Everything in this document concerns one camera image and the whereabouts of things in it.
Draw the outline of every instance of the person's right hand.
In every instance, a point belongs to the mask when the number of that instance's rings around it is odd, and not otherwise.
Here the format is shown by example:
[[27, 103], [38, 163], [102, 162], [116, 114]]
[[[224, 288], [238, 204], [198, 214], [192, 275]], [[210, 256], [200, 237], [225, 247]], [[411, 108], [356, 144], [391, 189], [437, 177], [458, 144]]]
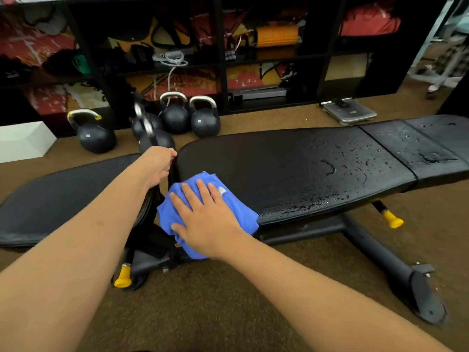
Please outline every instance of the person's right hand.
[[186, 183], [181, 189], [192, 210], [175, 193], [170, 194], [184, 225], [173, 223], [171, 228], [191, 248], [212, 259], [222, 260], [224, 251], [233, 240], [247, 235], [238, 224], [231, 209], [225, 204], [217, 188], [211, 183], [208, 188], [201, 179], [197, 180], [202, 202]]

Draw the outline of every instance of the orange foam roller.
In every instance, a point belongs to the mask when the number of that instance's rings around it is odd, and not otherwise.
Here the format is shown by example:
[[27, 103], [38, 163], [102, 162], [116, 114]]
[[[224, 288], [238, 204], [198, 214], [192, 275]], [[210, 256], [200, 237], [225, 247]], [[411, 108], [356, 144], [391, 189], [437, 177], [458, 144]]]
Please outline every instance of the orange foam roller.
[[257, 28], [257, 47], [292, 45], [298, 41], [298, 26], [262, 26]]

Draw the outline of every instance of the hand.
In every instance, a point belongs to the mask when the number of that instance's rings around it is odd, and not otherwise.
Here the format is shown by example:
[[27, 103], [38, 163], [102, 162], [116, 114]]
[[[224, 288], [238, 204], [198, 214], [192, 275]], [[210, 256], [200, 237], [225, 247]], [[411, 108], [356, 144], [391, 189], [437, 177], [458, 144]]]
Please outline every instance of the hand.
[[169, 175], [171, 162], [177, 156], [173, 148], [150, 147], [129, 168], [142, 175], [145, 185], [150, 189]]
[[224, 259], [226, 248], [233, 240], [250, 237], [238, 224], [231, 209], [223, 201], [217, 188], [211, 183], [208, 189], [202, 180], [197, 180], [202, 201], [186, 183], [181, 185], [192, 210], [175, 193], [170, 194], [179, 216], [185, 226], [173, 223], [171, 228], [187, 242], [191, 248], [212, 259]]

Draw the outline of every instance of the forearm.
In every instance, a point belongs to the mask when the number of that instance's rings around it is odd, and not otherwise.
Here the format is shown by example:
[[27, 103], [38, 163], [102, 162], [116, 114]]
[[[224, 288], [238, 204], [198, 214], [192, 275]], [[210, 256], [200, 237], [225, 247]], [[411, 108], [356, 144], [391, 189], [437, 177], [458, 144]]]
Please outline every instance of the forearm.
[[250, 236], [238, 237], [224, 256], [315, 351], [448, 351], [375, 301]]
[[118, 263], [146, 194], [127, 169], [0, 274], [0, 350], [73, 351]]

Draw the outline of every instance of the black kettlebell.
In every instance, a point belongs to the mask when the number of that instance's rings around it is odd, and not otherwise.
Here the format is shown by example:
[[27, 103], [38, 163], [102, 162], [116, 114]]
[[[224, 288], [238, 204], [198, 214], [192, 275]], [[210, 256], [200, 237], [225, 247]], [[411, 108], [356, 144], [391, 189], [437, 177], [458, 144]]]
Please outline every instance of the black kettlebell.
[[[210, 103], [212, 108], [196, 110], [194, 102], [197, 100]], [[192, 113], [192, 131], [197, 137], [203, 138], [218, 135], [221, 129], [221, 122], [220, 116], [218, 115], [217, 103], [214, 99], [204, 95], [194, 96], [189, 102], [189, 107], [191, 108]]]
[[[93, 119], [79, 125], [74, 120], [74, 116], [78, 114], [88, 114], [93, 116]], [[86, 150], [93, 153], [106, 153], [115, 147], [117, 138], [113, 130], [104, 127], [100, 121], [102, 117], [100, 114], [89, 109], [78, 109], [68, 112], [68, 123], [76, 131], [81, 145]]]
[[[148, 113], [149, 120], [155, 130], [164, 130], [163, 123], [161, 122], [161, 119], [156, 116], [154, 113]], [[140, 121], [138, 120], [137, 117], [134, 117], [132, 119], [132, 133], [134, 134], [135, 138], [140, 138], [144, 133], [145, 129], [142, 128], [142, 125]]]
[[173, 137], [169, 133], [155, 129], [150, 119], [150, 115], [152, 115], [151, 113], [146, 112], [144, 108], [142, 108], [142, 105], [137, 102], [135, 102], [134, 109], [140, 128], [144, 128], [144, 132], [138, 139], [138, 149], [140, 154], [143, 154], [151, 146], [176, 148]]
[[[176, 96], [183, 100], [182, 106], [178, 104], [166, 105], [166, 98], [170, 96]], [[182, 133], [189, 132], [191, 130], [191, 113], [189, 112], [189, 104], [187, 97], [178, 91], [165, 92], [160, 96], [161, 105], [161, 120], [163, 126], [168, 130], [169, 133], [180, 135]]]

